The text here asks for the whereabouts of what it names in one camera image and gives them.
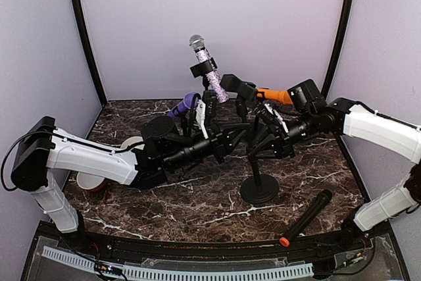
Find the orange toy microphone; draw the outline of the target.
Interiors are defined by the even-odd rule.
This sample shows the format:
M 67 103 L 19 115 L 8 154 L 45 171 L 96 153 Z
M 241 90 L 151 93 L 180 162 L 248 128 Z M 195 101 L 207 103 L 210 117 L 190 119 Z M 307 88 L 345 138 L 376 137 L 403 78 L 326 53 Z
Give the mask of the orange toy microphone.
M 283 105 L 293 105 L 293 101 L 287 91 L 258 88 L 257 97 L 260 99 L 277 101 Z

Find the black stand ring clip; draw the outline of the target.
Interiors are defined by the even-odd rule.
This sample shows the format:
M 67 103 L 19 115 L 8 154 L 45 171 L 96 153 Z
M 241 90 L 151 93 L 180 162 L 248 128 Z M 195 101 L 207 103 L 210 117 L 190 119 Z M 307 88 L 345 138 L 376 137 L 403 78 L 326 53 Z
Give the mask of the black stand ring clip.
M 193 115 L 192 114 L 190 114 L 189 116 L 181 115 L 180 123 L 183 130 L 183 135 L 191 136 L 191 133 L 193 130 Z

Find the black microphone orange cap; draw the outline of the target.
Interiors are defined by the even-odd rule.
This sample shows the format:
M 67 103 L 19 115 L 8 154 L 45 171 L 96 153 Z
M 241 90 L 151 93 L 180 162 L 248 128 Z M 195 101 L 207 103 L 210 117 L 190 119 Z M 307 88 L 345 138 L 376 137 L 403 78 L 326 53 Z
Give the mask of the black microphone orange cap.
M 327 206 L 333 193 L 330 190 L 322 190 L 309 205 L 308 209 L 293 223 L 286 233 L 279 239 L 280 245 L 289 247 L 292 241 L 317 217 Z

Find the left black corner post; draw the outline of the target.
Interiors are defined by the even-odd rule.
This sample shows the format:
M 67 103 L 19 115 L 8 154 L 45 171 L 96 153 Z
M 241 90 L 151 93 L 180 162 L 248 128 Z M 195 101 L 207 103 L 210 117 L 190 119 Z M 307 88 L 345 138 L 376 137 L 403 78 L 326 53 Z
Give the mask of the left black corner post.
M 71 2 L 89 74 L 91 76 L 91 80 L 93 82 L 93 86 L 95 88 L 98 100 L 101 106 L 104 107 L 108 103 L 108 100 L 95 62 L 95 57 L 93 54 L 93 49 L 91 46 L 82 8 L 82 0 L 71 0 Z

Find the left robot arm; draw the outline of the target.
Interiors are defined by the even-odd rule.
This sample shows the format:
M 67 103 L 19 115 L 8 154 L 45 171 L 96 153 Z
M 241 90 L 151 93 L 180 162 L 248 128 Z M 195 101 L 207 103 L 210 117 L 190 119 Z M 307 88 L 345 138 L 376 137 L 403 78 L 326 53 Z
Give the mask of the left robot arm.
M 181 135 L 174 120 L 164 115 L 150 121 L 140 138 L 119 149 L 73 136 L 45 116 L 9 149 L 15 154 L 10 190 L 28 192 L 66 242 L 87 247 L 83 216 L 58 188 L 53 169 L 151 189 L 165 182 L 167 173 L 198 165 L 209 156 L 223 163 L 250 129 L 248 123 L 212 122 L 202 132 Z

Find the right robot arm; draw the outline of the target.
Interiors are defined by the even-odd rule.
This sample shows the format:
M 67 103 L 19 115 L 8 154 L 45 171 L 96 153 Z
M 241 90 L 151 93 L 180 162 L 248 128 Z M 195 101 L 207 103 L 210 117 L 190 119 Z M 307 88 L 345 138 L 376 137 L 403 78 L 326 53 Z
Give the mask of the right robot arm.
M 251 88 L 246 100 L 259 100 L 255 114 L 266 124 L 250 158 L 293 157 L 293 146 L 321 132 L 359 138 L 389 149 L 413 163 L 394 188 L 352 211 L 341 224 L 339 246 L 349 247 L 376 225 L 420 206 L 420 127 L 383 115 L 361 101 L 337 98 L 327 103 L 313 80 L 287 91 Z

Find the white cup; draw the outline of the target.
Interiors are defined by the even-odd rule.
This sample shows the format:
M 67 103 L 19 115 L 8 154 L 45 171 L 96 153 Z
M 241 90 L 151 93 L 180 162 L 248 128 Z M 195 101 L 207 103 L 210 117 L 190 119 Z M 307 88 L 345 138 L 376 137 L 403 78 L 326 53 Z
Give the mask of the white cup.
M 81 189 L 87 192 L 98 192 L 105 187 L 106 180 L 100 176 L 79 174 L 76 177 L 76 183 Z

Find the tall stand large clip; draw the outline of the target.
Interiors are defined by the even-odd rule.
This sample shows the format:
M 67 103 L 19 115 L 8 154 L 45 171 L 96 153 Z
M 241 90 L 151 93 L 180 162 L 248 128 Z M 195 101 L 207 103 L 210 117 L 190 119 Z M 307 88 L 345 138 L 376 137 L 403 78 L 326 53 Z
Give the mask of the tall stand large clip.
M 208 60 L 205 60 L 190 67 L 190 71 L 193 74 L 194 78 L 203 78 L 203 86 L 206 90 L 211 89 L 215 93 L 218 93 L 220 77 L 216 70 L 217 66 L 212 57 Z

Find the small black stand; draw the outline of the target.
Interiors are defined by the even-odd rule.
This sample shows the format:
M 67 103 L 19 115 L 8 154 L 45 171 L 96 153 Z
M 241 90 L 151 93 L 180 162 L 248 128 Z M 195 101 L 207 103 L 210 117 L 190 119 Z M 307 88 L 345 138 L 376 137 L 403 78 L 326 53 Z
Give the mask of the small black stand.
M 278 181 L 268 174 L 263 174 L 259 170 L 259 163 L 256 155 L 252 155 L 253 141 L 259 127 L 259 117 L 255 116 L 254 122 L 247 120 L 247 103 L 254 105 L 257 99 L 258 90 L 256 85 L 251 82 L 245 82 L 234 74 L 223 75 L 220 85 L 228 92 L 237 93 L 235 99 L 237 115 L 242 123 L 249 123 L 251 131 L 246 134 L 247 140 L 247 159 L 251 165 L 253 175 L 243 181 L 240 187 L 242 200 L 253 206 L 262 205 L 274 199 L 279 192 Z

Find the black table front rail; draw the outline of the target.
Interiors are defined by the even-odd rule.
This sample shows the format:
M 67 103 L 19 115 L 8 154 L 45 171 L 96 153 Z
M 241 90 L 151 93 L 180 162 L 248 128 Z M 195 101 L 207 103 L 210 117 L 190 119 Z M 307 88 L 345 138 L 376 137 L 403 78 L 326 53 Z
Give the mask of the black table front rail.
M 241 243 L 182 243 L 147 241 L 88 232 L 99 246 L 100 258 L 117 263 L 139 263 L 146 258 L 181 261 L 239 261 L 286 257 L 289 261 L 323 261 L 342 249 L 334 243 L 340 232 L 297 238 L 289 247 L 276 240 Z

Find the glitter microphone silver head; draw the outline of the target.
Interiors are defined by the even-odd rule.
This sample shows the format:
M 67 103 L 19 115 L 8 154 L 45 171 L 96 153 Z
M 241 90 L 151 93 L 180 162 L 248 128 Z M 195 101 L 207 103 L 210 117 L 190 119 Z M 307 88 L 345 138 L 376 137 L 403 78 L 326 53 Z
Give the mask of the glitter microphone silver head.
M 217 65 L 211 54 L 205 47 L 205 40 L 200 35 L 193 35 L 189 39 L 189 46 L 193 49 L 198 63 L 190 68 L 194 78 L 202 76 L 207 79 L 212 90 L 215 92 L 219 103 L 226 102 L 229 97 L 224 88 L 220 85 L 220 76 L 217 72 Z

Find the black corner post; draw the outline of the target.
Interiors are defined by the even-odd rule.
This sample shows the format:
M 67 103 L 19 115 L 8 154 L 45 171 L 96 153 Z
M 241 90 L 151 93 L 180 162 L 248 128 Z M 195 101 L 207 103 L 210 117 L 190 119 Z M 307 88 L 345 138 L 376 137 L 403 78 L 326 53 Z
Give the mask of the black corner post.
M 91 80 L 93 82 L 93 86 L 95 88 L 98 100 L 101 106 L 104 107 L 108 103 L 108 100 L 95 62 L 95 57 L 93 54 L 93 49 L 91 46 L 82 8 L 82 0 L 71 0 L 71 2 L 89 74 L 91 76 Z
M 326 75 L 325 75 L 324 82 L 322 85 L 322 90 L 321 90 L 321 93 L 325 98 L 327 98 L 330 92 L 330 88 L 334 80 L 335 72 L 337 70 L 341 50 L 343 48 L 343 43 L 345 41 L 345 34 L 347 31 L 349 17 L 351 14 L 352 4 L 353 4 L 353 0 L 343 0 L 342 6 L 341 6 L 341 13 L 339 17 L 338 26 L 337 26 L 337 32 L 335 35 L 334 45 L 332 48 L 332 54 L 330 57 L 330 61 L 327 67 Z

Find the purple toy microphone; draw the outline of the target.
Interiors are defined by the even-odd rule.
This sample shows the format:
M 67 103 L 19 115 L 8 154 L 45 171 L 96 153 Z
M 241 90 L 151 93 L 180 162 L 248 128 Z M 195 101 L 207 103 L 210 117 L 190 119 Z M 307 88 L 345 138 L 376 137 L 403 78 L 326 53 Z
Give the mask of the purple toy microphone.
M 191 92 L 174 106 L 166 115 L 170 118 L 181 117 L 192 109 L 196 109 L 201 96 L 197 92 Z

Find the white bowl black rim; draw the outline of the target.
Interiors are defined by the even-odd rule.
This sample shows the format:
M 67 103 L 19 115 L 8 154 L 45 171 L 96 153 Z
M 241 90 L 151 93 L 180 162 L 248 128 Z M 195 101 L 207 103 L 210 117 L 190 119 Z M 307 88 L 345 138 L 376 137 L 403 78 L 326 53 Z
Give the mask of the white bowl black rim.
M 143 138 L 141 136 L 133 136 L 126 139 L 120 146 L 121 149 L 127 149 L 131 147 L 132 149 L 143 149 L 144 148 Z

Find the right black corner post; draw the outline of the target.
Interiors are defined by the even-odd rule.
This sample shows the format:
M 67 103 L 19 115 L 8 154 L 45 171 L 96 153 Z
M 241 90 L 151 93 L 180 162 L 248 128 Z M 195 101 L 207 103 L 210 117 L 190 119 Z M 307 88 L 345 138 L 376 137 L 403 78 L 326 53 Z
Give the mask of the right black corner post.
M 335 72 L 337 70 L 341 50 L 343 48 L 343 43 L 345 41 L 345 34 L 347 31 L 349 17 L 351 14 L 352 4 L 353 4 L 353 0 L 343 0 L 342 6 L 341 6 L 341 13 L 339 17 L 338 26 L 337 26 L 337 32 L 335 35 L 334 45 L 332 48 L 332 54 L 330 57 L 330 61 L 327 67 L 326 75 L 325 75 L 324 82 L 322 85 L 322 90 L 321 90 L 321 93 L 325 98 L 327 98 L 330 92 L 330 88 L 334 80 Z

